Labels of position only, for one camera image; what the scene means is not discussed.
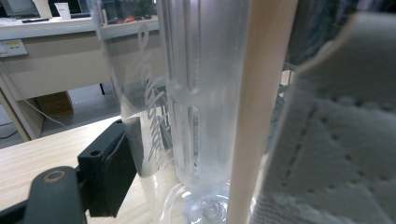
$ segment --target black chair leg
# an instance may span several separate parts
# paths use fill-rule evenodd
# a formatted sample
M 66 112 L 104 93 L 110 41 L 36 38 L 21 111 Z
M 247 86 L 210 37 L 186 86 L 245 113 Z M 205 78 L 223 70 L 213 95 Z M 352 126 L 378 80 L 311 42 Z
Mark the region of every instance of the black chair leg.
M 101 84 L 99 84 L 99 86 L 100 86 L 100 90 L 102 91 L 102 95 L 105 95 L 105 90 L 103 89 L 103 85 L 102 85 L 102 83 L 101 83 Z

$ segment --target cardboard box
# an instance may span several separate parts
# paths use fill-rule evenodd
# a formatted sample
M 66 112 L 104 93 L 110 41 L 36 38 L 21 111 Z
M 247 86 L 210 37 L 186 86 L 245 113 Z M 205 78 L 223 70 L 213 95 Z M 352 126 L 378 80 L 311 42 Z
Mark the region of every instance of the cardboard box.
M 39 109 L 50 118 L 74 114 L 73 104 L 67 91 L 39 96 L 35 100 Z

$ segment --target cable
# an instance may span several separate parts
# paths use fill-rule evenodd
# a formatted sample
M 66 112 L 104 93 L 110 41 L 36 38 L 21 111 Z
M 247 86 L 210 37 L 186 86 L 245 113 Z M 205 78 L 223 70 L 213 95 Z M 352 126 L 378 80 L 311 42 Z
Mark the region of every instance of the cable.
M 6 126 L 6 125 L 11 124 L 11 123 L 12 123 L 12 122 L 0 124 L 0 127 L 1 127 L 1 126 Z
M 12 134 L 10 134 L 10 135 L 8 135 L 8 136 L 6 136 L 6 137 L 0 137 L 0 139 L 7 139 L 7 138 L 9 138 L 10 136 L 12 136 L 12 135 L 14 135 L 15 133 L 17 133 L 18 131 L 15 131 L 15 132 L 13 132 Z
M 53 122 L 55 122 L 55 123 L 58 123 L 58 124 L 62 125 L 66 130 L 69 130 L 62 122 L 60 122 L 60 121 L 58 121 L 58 120 L 56 120 L 56 119 L 50 118 L 48 115 L 46 115 L 46 114 L 44 114 L 43 112 L 41 112 L 41 110 L 37 109 L 35 106 L 33 106 L 33 105 L 31 105 L 29 102 L 27 102 L 26 99 L 23 99 L 23 101 L 24 101 L 26 104 L 28 104 L 29 106 L 31 106 L 31 107 L 33 108 L 33 110 L 37 111 L 38 113 L 40 113 L 41 115 L 43 115 L 43 116 L 46 117 L 47 119 L 49 119 L 49 120 L 51 120 L 51 121 L 53 121 Z
M 11 81 L 12 85 L 15 87 L 15 89 L 17 89 L 17 86 L 15 85 L 14 81 L 12 80 L 12 78 L 8 75 L 7 69 L 4 67 L 3 63 L 0 62 L 0 66 L 3 69 L 4 74 L 8 77 L 8 79 Z M 41 112 L 41 110 L 37 109 L 35 106 L 33 106 L 32 104 L 30 104 L 25 97 L 22 95 L 22 93 L 17 89 L 17 91 L 20 93 L 21 98 L 23 99 L 23 101 L 28 104 L 30 107 L 33 108 L 33 110 L 37 111 L 38 113 L 40 113 L 41 115 L 43 115 L 46 119 L 49 119 L 50 121 L 53 121 L 57 124 L 60 124 L 61 126 L 63 126 L 66 130 L 69 130 L 62 122 L 52 119 L 50 118 L 48 115 L 46 115 L 45 113 Z

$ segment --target black bracket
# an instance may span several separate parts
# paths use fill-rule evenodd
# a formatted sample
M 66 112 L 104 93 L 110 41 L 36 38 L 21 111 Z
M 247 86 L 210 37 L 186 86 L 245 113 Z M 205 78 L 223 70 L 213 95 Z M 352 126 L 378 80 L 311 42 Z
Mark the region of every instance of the black bracket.
M 139 119 L 128 128 L 141 137 Z M 81 224 L 87 209 L 91 217 L 116 217 L 136 175 L 122 122 L 115 121 L 79 154 L 78 164 L 38 175 L 29 199 L 1 211 L 0 223 Z

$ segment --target wooden stick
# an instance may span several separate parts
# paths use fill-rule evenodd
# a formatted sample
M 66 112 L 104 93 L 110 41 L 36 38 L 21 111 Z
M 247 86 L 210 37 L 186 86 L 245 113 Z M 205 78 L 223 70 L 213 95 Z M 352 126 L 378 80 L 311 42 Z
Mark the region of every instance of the wooden stick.
M 251 0 L 227 223 L 248 219 L 297 0 Z

